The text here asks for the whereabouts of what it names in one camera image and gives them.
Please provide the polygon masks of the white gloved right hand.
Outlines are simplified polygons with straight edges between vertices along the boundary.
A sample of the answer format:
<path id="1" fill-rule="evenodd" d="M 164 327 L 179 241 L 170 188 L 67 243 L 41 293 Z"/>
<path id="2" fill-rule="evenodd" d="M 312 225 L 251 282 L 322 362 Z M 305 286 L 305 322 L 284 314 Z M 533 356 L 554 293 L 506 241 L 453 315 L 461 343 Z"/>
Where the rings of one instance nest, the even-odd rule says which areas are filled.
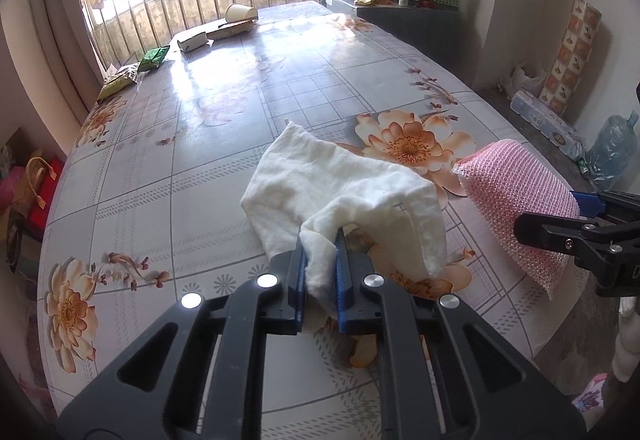
<path id="1" fill-rule="evenodd" d="M 632 311 L 627 315 L 621 315 L 618 320 L 618 334 L 612 360 L 612 371 L 616 379 L 629 382 L 634 370 L 639 366 L 639 359 L 639 314 Z"/>

